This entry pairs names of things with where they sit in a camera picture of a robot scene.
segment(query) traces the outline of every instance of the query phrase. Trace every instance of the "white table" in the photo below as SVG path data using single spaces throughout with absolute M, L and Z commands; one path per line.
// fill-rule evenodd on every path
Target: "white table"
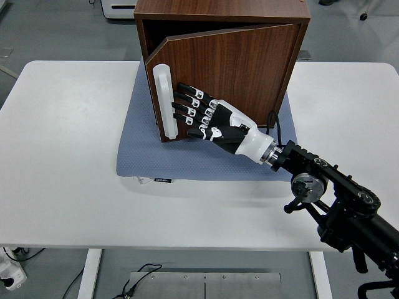
M 118 177 L 118 142 L 137 67 L 43 61 L 25 67 L 0 110 L 3 245 L 332 250 L 306 212 L 284 213 L 293 198 L 287 182 L 142 186 Z M 382 200 L 380 215 L 399 227 L 395 69 L 298 63 L 288 92 L 299 144 L 373 190 Z M 328 204 L 331 189 L 323 197 Z

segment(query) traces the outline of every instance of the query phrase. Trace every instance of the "blue mat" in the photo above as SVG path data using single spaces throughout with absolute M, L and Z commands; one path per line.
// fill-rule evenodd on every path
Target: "blue mat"
M 287 94 L 279 118 L 283 144 L 288 140 L 296 142 Z M 277 130 L 271 130 L 270 135 L 277 139 Z M 117 174 L 204 181 L 291 179 L 291 175 L 283 169 L 275 173 L 266 163 L 260 165 L 245 156 L 227 153 L 210 141 L 190 139 L 161 143 L 143 60 L 138 68 L 120 139 Z

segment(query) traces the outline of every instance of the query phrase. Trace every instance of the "metal plate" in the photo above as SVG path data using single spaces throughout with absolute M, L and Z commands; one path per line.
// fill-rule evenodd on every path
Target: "metal plate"
M 129 287 L 145 272 L 132 272 Z M 156 272 L 149 274 L 136 287 L 134 299 L 204 299 L 204 273 Z
M 206 299 L 281 299 L 278 273 L 207 273 Z
M 0 48 L 0 57 L 9 57 L 13 48 Z
M 312 60 L 308 50 L 300 50 L 297 60 Z
M 132 272 L 126 291 L 145 272 Z M 282 299 L 278 273 L 187 273 L 149 274 L 136 287 L 135 299 Z

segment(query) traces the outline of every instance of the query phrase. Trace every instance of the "robot finger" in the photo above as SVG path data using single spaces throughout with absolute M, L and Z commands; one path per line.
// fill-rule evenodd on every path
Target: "robot finger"
M 201 100 L 212 109 L 216 109 L 216 106 L 218 106 L 218 101 L 215 100 L 215 98 L 212 97 L 211 95 L 208 95 L 206 92 L 203 92 L 202 90 L 199 90 L 195 87 L 183 83 L 179 83 L 178 88 L 184 92 L 188 92 L 195 95 L 195 97 L 198 100 Z
M 180 99 L 188 102 L 192 107 L 198 109 L 201 113 L 205 114 L 206 116 L 212 117 L 212 115 L 214 113 L 214 109 L 206 106 L 200 100 L 197 100 L 196 98 L 193 98 L 193 97 L 191 97 L 189 95 L 185 95 L 185 94 L 180 93 L 180 92 L 173 92 L 173 95 L 176 98 L 180 98 Z
M 198 128 L 189 129 L 188 136 L 210 140 L 216 143 L 240 143 L 244 140 L 247 132 L 236 126 L 223 126 L 221 128 Z
M 207 125 L 200 123 L 198 120 L 195 120 L 194 118 L 192 118 L 190 116 L 174 113 L 173 117 L 176 118 L 178 121 L 183 121 L 187 125 L 193 126 L 195 128 L 207 128 L 208 127 Z
M 208 117 L 208 116 L 202 114 L 202 113 L 199 112 L 198 110 L 195 110 L 195 109 L 193 109 L 193 108 L 187 107 L 187 106 L 185 106 L 185 105 L 180 105 L 180 104 L 177 104 L 177 103 L 172 103 L 172 107 L 173 107 L 174 109 L 176 109 L 176 110 L 179 110 L 179 111 L 182 111 L 182 112 L 187 113 L 188 116 L 190 116 L 190 117 L 192 117 L 192 118 L 194 118 L 194 119 L 196 119 L 196 120 L 198 120 L 198 121 L 204 123 L 205 125 L 208 125 L 208 124 L 209 124 L 209 121 L 211 120 L 210 117 Z

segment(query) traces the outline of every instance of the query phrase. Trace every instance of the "black finger segment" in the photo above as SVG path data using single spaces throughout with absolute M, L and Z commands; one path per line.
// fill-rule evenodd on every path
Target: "black finger segment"
M 184 92 L 188 92 L 193 94 L 198 100 L 203 101 L 205 104 L 209 105 L 211 100 L 214 100 L 214 97 L 211 95 L 208 95 L 206 92 L 203 92 L 202 90 L 199 90 L 195 87 L 179 83 L 178 88 Z
M 172 107 L 176 110 L 187 113 L 188 116 L 198 120 L 201 123 L 204 123 L 205 125 L 207 125 L 209 123 L 210 117 L 205 116 L 198 110 L 195 110 L 193 108 L 190 108 L 190 107 L 187 107 L 184 105 L 177 104 L 175 102 L 172 103 Z
M 173 96 L 188 102 L 192 107 L 197 108 L 201 113 L 205 114 L 206 109 L 208 109 L 208 107 L 204 103 L 189 95 L 185 95 L 180 92 L 173 92 Z
M 176 118 L 179 121 L 183 121 L 185 122 L 187 125 L 193 126 L 195 128 L 199 128 L 201 125 L 203 125 L 202 123 L 200 123 L 198 120 L 195 120 L 192 117 L 186 116 L 186 115 L 182 115 L 182 114 L 178 114 L 178 113 L 174 113 L 173 117 Z

